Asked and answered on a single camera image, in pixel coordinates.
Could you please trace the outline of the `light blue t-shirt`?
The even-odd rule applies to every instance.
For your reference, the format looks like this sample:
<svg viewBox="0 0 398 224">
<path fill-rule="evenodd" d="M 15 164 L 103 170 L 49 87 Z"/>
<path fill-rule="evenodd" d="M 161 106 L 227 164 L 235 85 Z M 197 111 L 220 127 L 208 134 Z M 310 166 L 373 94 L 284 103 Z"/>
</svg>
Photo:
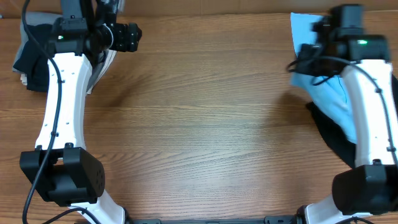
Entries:
<svg viewBox="0 0 398 224">
<path fill-rule="evenodd" d="M 303 44 L 314 44 L 316 33 L 312 31 L 312 25 L 318 22 L 322 16 L 311 14 L 290 14 L 292 28 L 292 41 L 294 51 L 298 54 Z M 351 101 L 346 92 L 343 79 L 335 76 L 321 85 L 314 83 L 324 80 L 325 77 L 312 77 L 300 73 L 294 73 L 291 84 L 304 89 L 312 98 L 314 104 L 320 111 L 342 130 L 343 136 L 349 142 L 357 143 L 356 130 L 354 126 Z"/>
</svg>

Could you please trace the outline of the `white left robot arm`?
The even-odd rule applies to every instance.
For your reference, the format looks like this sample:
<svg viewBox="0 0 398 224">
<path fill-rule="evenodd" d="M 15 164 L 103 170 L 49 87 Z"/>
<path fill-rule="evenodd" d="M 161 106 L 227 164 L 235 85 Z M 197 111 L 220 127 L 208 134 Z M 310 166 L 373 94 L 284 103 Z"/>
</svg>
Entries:
<svg viewBox="0 0 398 224">
<path fill-rule="evenodd" d="M 132 223 L 105 189 L 102 163 L 86 150 L 85 99 L 117 52 L 135 52 L 142 36 L 135 23 L 119 24 L 120 0 L 62 1 L 46 44 L 39 50 L 49 69 L 44 121 L 32 151 L 19 165 L 34 194 L 78 212 L 88 223 Z"/>
</svg>

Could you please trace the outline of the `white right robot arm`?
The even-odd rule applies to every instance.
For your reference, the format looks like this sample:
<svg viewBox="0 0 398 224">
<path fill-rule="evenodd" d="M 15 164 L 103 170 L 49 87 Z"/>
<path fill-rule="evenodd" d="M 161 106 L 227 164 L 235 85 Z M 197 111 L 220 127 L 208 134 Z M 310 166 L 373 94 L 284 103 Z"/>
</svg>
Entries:
<svg viewBox="0 0 398 224">
<path fill-rule="evenodd" d="M 368 34 L 363 7 L 290 16 L 292 83 L 327 145 L 349 166 L 331 195 L 300 208 L 295 223 L 349 223 L 397 211 L 397 79 L 387 39 Z"/>
</svg>

